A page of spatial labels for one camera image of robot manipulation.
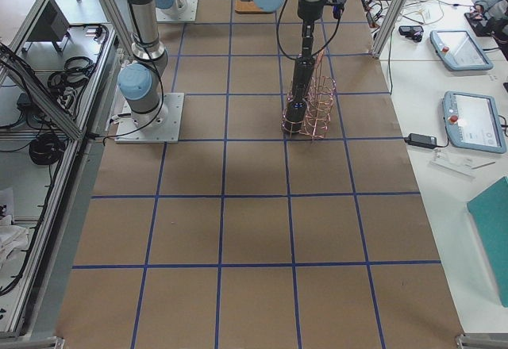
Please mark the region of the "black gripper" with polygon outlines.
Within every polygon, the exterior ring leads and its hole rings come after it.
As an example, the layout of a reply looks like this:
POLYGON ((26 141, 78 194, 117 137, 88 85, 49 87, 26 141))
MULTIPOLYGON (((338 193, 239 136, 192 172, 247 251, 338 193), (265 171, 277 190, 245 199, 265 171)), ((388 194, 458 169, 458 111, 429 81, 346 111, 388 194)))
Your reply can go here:
POLYGON ((314 61, 312 49, 314 45, 314 22, 322 17, 324 0, 298 0, 298 17, 302 19, 302 51, 303 60, 314 61))

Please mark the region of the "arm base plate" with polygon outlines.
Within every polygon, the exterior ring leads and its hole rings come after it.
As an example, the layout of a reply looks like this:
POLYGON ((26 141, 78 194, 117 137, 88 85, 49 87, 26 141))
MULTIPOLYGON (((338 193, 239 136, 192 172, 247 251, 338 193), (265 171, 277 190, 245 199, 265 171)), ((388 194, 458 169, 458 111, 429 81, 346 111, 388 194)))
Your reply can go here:
POLYGON ((195 22, 196 13, 197 13, 197 7, 198 7, 198 0, 187 0, 188 1, 188 8, 183 13, 182 16, 179 16, 176 19, 166 17, 163 15, 157 8, 156 8, 156 19, 158 22, 161 23, 188 23, 188 22, 195 22))
POLYGON ((128 103, 124 102, 122 112, 128 116, 119 119, 114 140, 119 144, 176 143, 179 140, 183 103, 184 93, 165 93, 164 105, 158 117, 141 128, 153 119, 157 110, 141 116, 132 113, 128 103))

